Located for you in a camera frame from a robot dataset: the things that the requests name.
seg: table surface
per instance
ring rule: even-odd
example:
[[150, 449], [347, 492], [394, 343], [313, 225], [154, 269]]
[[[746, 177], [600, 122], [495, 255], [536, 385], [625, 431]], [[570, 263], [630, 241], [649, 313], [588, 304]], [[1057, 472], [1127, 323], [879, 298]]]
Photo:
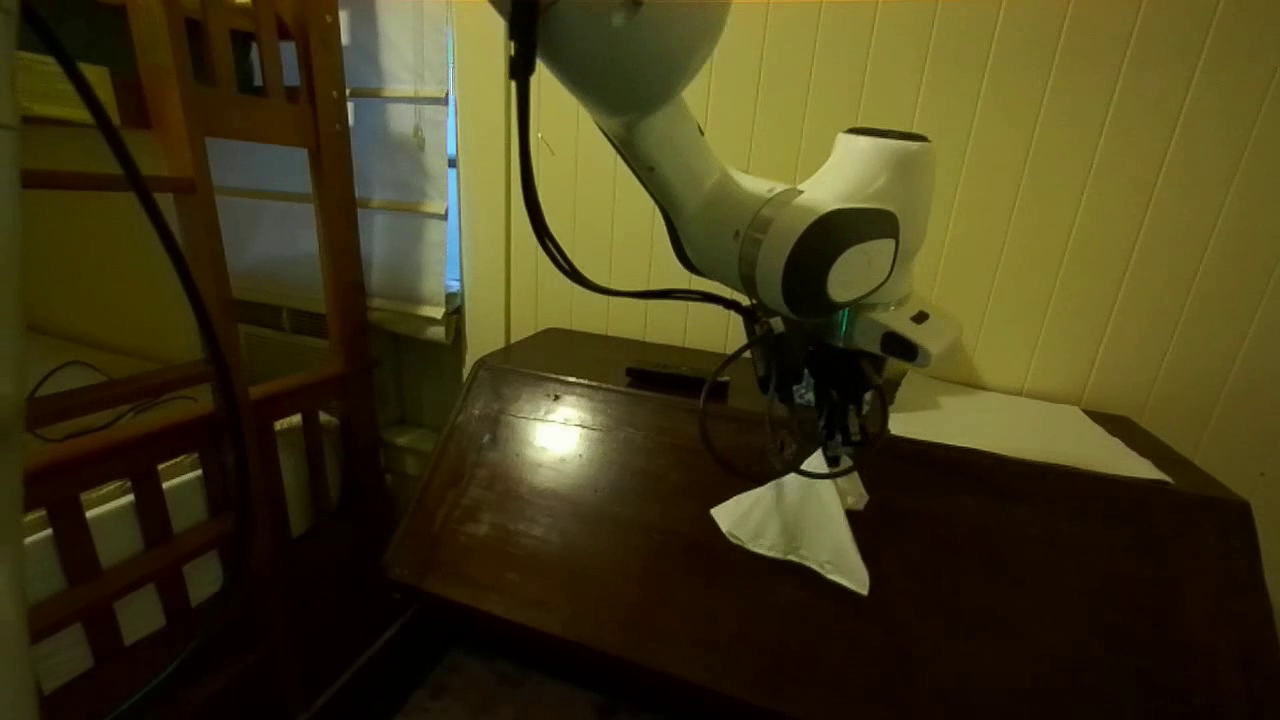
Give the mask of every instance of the table surface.
[[786, 717], [1280, 717], [1253, 514], [1123, 421], [1177, 485], [916, 440], [862, 458], [871, 597], [731, 550], [708, 509], [770, 429], [630, 392], [694, 354], [545, 331], [473, 371], [387, 554], [429, 602]]

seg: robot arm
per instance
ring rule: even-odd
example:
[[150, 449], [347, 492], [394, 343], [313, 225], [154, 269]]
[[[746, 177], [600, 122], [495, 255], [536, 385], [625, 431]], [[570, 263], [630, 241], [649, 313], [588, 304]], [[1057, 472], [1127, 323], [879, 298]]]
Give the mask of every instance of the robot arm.
[[955, 323], [907, 294], [930, 192], [924, 135], [846, 129], [800, 184], [746, 177], [680, 102], [729, 0], [495, 4], [517, 41], [510, 78], [530, 74], [536, 45], [659, 205], [680, 263], [774, 318], [783, 340], [761, 355], [783, 385], [816, 385], [829, 440], [846, 435], [842, 412], [854, 421], [889, 362], [929, 369], [951, 343]]

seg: wooden furniture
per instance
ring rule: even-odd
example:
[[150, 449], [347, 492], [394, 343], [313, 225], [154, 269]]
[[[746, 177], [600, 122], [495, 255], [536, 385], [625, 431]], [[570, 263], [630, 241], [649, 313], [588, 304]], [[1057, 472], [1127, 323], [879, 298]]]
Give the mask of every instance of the wooden furniture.
[[1246, 505], [1127, 421], [1170, 485], [889, 440], [850, 517], [861, 602], [731, 550], [708, 509], [767, 476], [757, 412], [615, 385], [708, 355], [545, 331], [486, 355], [387, 554], [423, 603], [680, 706], [767, 717], [1277, 717]]
[[[136, 70], [120, 86], [140, 87], [125, 135], [147, 187], [171, 200], [234, 392], [215, 407], [211, 369], [180, 363], [32, 399], [36, 431], [186, 396], [29, 458], [29, 514], [51, 534], [62, 572], [62, 589], [32, 603], [32, 642], [83, 633], [91, 655], [83, 673], [42, 693], [42, 711], [99, 717], [125, 702], [177, 717], [224, 706], [304, 711], [392, 612], [374, 578], [387, 505], [374, 467], [335, 0], [126, 0], [112, 11], [125, 11]], [[211, 135], [307, 152], [328, 354], [297, 378], [247, 385], [204, 157]], [[25, 126], [25, 187], [126, 192], [97, 129], [70, 126]], [[300, 435], [292, 466], [313, 509], [304, 537], [289, 523], [280, 426]], [[200, 485], [197, 522], [171, 517], [180, 480]], [[91, 497], [133, 505], [140, 554], [102, 559]], [[218, 567], [211, 602], [192, 589], [197, 559]], [[136, 593], [154, 593], [158, 630], [125, 630], [120, 603]]]

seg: white wall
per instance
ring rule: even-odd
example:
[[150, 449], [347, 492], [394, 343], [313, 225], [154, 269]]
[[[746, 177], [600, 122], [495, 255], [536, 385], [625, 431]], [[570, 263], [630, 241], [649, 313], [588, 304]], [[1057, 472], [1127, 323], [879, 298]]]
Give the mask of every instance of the white wall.
[[[495, 157], [501, 66], [501, 20], [461, 4], [473, 355], [548, 323], [729, 347], [729, 318], [552, 275]], [[592, 122], [536, 80], [566, 253], [611, 285], [688, 285]], [[1127, 412], [1208, 466], [1253, 502], [1280, 602], [1277, 86], [1277, 0], [735, 0], [688, 106], [731, 166], [786, 180], [846, 126], [929, 134], [916, 290], [965, 323], [945, 371]]]

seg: wooden shelf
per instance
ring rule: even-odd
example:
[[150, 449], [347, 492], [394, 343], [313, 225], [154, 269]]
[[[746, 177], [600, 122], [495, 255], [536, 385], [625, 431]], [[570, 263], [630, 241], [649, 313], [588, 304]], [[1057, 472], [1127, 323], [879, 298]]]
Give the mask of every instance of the wooden shelf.
[[[136, 157], [140, 171], [147, 177], [150, 192], [192, 192], [197, 177], [177, 169], [158, 135], [143, 129], [125, 129], [125, 145]], [[125, 192], [126, 180], [120, 177], [109, 145], [97, 129], [80, 126], [25, 126], [19, 134], [19, 180], [25, 187], [38, 192]]]

